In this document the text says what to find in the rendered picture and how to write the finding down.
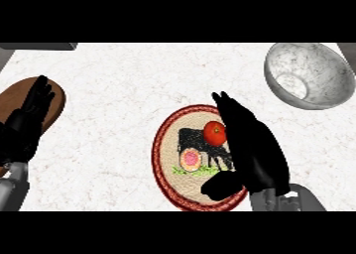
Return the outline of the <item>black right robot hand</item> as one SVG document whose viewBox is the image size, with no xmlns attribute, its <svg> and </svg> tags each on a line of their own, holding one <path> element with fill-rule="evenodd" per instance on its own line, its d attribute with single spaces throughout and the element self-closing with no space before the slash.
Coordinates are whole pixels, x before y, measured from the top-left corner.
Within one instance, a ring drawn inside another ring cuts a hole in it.
<svg viewBox="0 0 356 254">
<path fill-rule="evenodd" d="M 223 171 L 206 181 L 202 194 L 223 200 L 243 189 L 251 193 L 268 189 L 276 195 L 290 192 L 289 165 L 277 138 L 255 113 L 230 97 L 214 93 L 227 136 L 236 170 Z"/>
</svg>

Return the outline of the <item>white marble bowl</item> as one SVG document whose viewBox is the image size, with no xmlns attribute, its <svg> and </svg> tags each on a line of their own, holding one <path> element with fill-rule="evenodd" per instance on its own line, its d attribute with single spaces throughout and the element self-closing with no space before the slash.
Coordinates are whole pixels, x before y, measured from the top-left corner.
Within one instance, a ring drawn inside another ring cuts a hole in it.
<svg viewBox="0 0 356 254">
<path fill-rule="evenodd" d="M 352 97 L 356 78 L 345 58 L 320 43 L 276 43 L 265 60 L 268 87 L 305 110 L 324 110 Z"/>
</svg>

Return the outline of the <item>round red-rimmed woven placemat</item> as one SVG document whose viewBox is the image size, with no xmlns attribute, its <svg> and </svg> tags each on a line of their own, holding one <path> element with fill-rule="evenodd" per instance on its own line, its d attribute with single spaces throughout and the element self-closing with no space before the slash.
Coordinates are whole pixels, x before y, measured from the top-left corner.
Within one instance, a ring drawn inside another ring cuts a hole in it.
<svg viewBox="0 0 356 254">
<path fill-rule="evenodd" d="M 152 163 L 158 184 L 171 202 L 190 211 L 228 211 L 243 202 L 249 191 L 243 189 L 223 200 L 202 194 L 202 186 L 218 172 L 234 171 L 228 141 L 220 147 L 205 139 L 205 126 L 211 121 L 224 123 L 212 105 L 190 105 L 166 118 L 153 142 Z M 202 167 L 187 172 L 181 167 L 181 154 L 194 148 L 202 154 Z"/>
</svg>

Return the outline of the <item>red tomato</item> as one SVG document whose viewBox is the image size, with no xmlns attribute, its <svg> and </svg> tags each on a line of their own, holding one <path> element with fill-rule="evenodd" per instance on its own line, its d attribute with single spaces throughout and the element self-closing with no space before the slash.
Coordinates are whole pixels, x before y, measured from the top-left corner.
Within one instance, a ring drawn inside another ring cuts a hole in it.
<svg viewBox="0 0 356 254">
<path fill-rule="evenodd" d="M 228 140 L 225 125 L 211 121 L 205 126 L 205 139 L 212 146 L 223 146 Z"/>
</svg>

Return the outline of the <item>grey appliance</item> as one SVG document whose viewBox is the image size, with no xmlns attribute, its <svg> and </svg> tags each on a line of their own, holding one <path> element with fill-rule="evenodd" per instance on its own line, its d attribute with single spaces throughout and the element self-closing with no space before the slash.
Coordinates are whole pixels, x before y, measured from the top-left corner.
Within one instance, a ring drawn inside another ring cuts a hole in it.
<svg viewBox="0 0 356 254">
<path fill-rule="evenodd" d="M 79 43 L 0 43 L 4 50 L 73 51 Z"/>
</svg>

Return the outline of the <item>brown wooden cutting board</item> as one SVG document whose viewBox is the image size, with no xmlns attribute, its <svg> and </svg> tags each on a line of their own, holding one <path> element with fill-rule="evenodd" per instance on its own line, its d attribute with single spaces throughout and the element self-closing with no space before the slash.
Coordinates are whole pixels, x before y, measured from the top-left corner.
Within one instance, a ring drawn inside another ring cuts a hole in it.
<svg viewBox="0 0 356 254">
<path fill-rule="evenodd" d="M 36 80 L 38 80 L 36 77 L 29 77 L 20 80 L 0 93 L 0 122 L 7 121 L 8 116 L 13 113 L 14 109 L 22 107 L 29 90 Z M 44 132 L 48 131 L 57 119 L 60 118 L 68 102 L 66 92 L 60 87 L 60 85 L 53 80 L 48 81 L 48 84 L 53 86 L 56 98 L 53 100 L 48 116 L 44 122 Z M 0 167 L 0 177 L 4 177 L 5 174 L 7 170 Z"/>
</svg>

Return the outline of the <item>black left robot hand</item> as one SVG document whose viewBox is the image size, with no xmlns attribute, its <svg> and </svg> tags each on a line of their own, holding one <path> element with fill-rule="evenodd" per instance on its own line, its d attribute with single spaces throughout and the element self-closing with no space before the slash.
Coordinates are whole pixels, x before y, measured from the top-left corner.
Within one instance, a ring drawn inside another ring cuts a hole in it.
<svg viewBox="0 0 356 254">
<path fill-rule="evenodd" d="M 56 92 L 48 78 L 41 75 L 28 94 L 23 106 L 0 122 L 0 167 L 28 163 L 35 157 Z"/>
</svg>

